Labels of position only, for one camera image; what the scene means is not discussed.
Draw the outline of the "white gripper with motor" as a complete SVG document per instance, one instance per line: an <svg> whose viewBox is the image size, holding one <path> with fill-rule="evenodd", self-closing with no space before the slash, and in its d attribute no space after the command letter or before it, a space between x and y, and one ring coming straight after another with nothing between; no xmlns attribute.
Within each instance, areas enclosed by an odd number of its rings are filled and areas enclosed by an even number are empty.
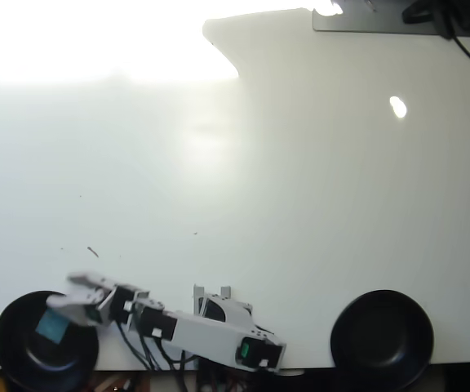
<svg viewBox="0 0 470 392"><path fill-rule="evenodd" d="M68 275L72 294L52 294L47 306L81 327L107 327L112 323L128 326L131 322L136 288L92 272Z"/></svg>

